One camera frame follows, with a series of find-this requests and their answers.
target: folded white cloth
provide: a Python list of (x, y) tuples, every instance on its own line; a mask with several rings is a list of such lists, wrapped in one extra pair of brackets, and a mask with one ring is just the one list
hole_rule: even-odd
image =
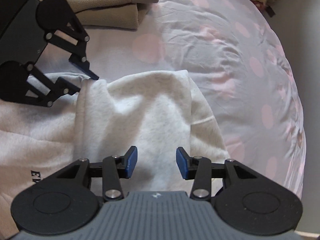
[[(228, 153), (219, 127), (202, 93), (187, 71), (154, 71), (107, 84), (85, 76), (63, 76), (79, 95), (65, 95), (51, 108), (0, 101), (0, 232), (17, 232), (10, 203), (33, 180), (43, 179), (80, 157), (100, 162), (138, 148), (138, 162), (124, 192), (185, 190), (175, 162), (177, 147), (222, 163)], [(215, 193), (221, 180), (212, 181)], [(92, 191), (102, 194), (101, 181)]]

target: white towel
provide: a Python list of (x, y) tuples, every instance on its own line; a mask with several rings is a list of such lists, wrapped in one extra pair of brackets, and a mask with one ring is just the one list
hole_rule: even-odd
[[(228, 158), (215, 117), (187, 71), (140, 73), (110, 84), (75, 74), (63, 77), (81, 91), (61, 97), (51, 108), (0, 102), (3, 237), (17, 232), (10, 217), (15, 195), (80, 157), (101, 162), (135, 145), (138, 162), (132, 178), (121, 181), (124, 192), (188, 193), (193, 181), (181, 178), (177, 147), (217, 163)], [(213, 180), (212, 192), (220, 187), (221, 180)], [(100, 180), (93, 181), (92, 191), (102, 194)]]

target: round black disc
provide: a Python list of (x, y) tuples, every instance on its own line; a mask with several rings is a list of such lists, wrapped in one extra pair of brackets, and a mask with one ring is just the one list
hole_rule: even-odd
[(233, 228), (259, 236), (295, 229), (302, 215), (299, 198), (267, 179), (247, 179), (227, 188), (217, 196), (214, 208)]
[(98, 208), (97, 197), (81, 185), (40, 182), (15, 197), (11, 215), (19, 230), (37, 235), (58, 235), (87, 224)]
[(42, 0), (36, 11), (40, 27), (55, 31), (67, 26), (73, 12), (66, 0)]

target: black gripper mount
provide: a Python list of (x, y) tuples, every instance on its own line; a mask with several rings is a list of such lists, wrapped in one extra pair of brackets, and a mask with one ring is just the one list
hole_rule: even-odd
[[(80, 91), (61, 77), (51, 81), (36, 67), (47, 43), (70, 52), (69, 61), (74, 66), (90, 78), (99, 79), (89, 69), (90, 63), (86, 57), (89, 36), (66, 0), (25, 0), (25, 5), (21, 2), (12, 10), (10, 6), (4, 8), (8, 15), (11, 13), (14, 17), (7, 19), (7, 25), (0, 29), (2, 100), (51, 107), (59, 97)], [(76, 40), (76, 44), (58, 36), (57, 31)], [(42, 83), (41, 91), (28, 82), (30, 75)]]
[[(291, 191), (232, 159), (211, 163), (190, 157), (182, 147), (176, 152), (182, 177), (194, 179), (190, 198), (209, 201), (227, 224), (242, 232), (278, 235), (295, 229), (302, 216), (300, 199)], [(211, 196), (211, 179), (222, 178), (223, 188)]]
[[(104, 202), (124, 198), (120, 178), (129, 179), (137, 163), (135, 146), (123, 156), (101, 163), (79, 159), (19, 193), (11, 215), (19, 230), (36, 235), (60, 235), (90, 222)], [(102, 197), (90, 191), (91, 178), (102, 178)]]

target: pink dot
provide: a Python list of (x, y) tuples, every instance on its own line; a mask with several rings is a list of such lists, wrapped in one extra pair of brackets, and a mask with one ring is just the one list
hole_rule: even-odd
[(279, 95), (281, 96), (281, 99), (284, 100), (286, 97), (286, 92), (283, 85), (279, 85), (277, 90), (279, 92)]
[(225, 99), (233, 97), (236, 88), (234, 79), (225, 71), (214, 72), (212, 76), (212, 88)]
[(252, 9), (250, 9), (248, 6), (246, 6), (246, 5), (242, 5), (242, 8), (247, 12), (247, 13), (252, 13)]
[(290, 83), (292, 84), (294, 82), (292, 71), (290, 69), (286, 69), (285, 72), (287, 73), (288, 79), (289, 79)]
[(299, 167), (299, 175), (302, 176), (304, 173), (304, 163), (300, 165)]
[(223, 3), (228, 6), (230, 9), (235, 10), (235, 7), (233, 6), (233, 4), (229, 1), (229, 0), (222, 0)]
[(235, 23), (236, 29), (246, 38), (250, 38), (248, 30), (239, 22)]
[(283, 50), (283, 48), (282, 48), (282, 46), (281, 45), (276, 45), (276, 49), (279, 51), (279, 54), (281, 55), (281, 56), (285, 56), (285, 54), (284, 54), (284, 50)]
[(271, 157), (266, 166), (266, 177), (273, 179), (276, 176), (278, 161), (276, 157)]
[(301, 163), (300, 167), (299, 167), (299, 175), (302, 176), (304, 173), (304, 166), (306, 164), (306, 160), (304, 159), (304, 161)]
[(294, 131), (294, 126), (292, 124), (292, 122), (288, 122), (287, 124), (287, 128), (285, 130), (285, 133), (287, 134), (287, 141), (291, 141), (292, 139), (292, 132)]
[(202, 8), (209, 8), (209, 3), (207, 0), (191, 0), (195, 6), (199, 6)]
[(157, 63), (164, 58), (165, 48), (160, 37), (143, 34), (133, 41), (132, 52), (142, 62)]
[(251, 57), (249, 60), (250, 67), (252, 71), (258, 76), (258, 77), (263, 77), (264, 71), (263, 67), (260, 63), (259, 60), (257, 60), (255, 57)]
[(300, 104), (298, 100), (294, 101), (294, 108), (296, 109), (297, 113), (300, 112)]
[(269, 105), (264, 105), (261, 109), (262, 113), (262, 123), (267, 129), (271, 129), (273, 127), (273, 115), (272, 108)]
[(200, 36), (202, 36), (206, 41), (211, 41), (212, 43), (223, 38), (219, 31), (209, 24), (200, 26)]
[(157, 12), (157, 11), (159, 11), (159, 10), (161, 9), (161, 7), (162, 7), (161, 4), (159, 4), (159, 3), (153, 3), (153, 4), (151, 5), (151, 10), (152, 10), (153, 12)]
[(268, 23), (266, 23), (266, 28), (268, 29), (268, 31), (272, 32), (272, 29)]
[(271, 63), (273, 65), (276, 65), (277, 64), (277, 59), (276, 59), (275, 55), (273, 55), (273, 53), (271, 52), (270, 49), (267, 50), (267, 54), (268, 54), (268, 58), (270, 59)]
[(303, 135), (302, 135), (302, 132), (299, 132), (298, 133), (298, 145), (299, 145), (299, 148), (302, 149), (302, 145), (303, 145)]
[(244, 144), (239, 136), (231, 136), (225, 140), (225, 145), (230, 157), (243, 162), (244, 160)]
[(259, 24), (253, 23), (253, 25), (256, 27), (256, 29), (257, 29), (258, 31), (260, 31), (260, 25), (259, 25)]

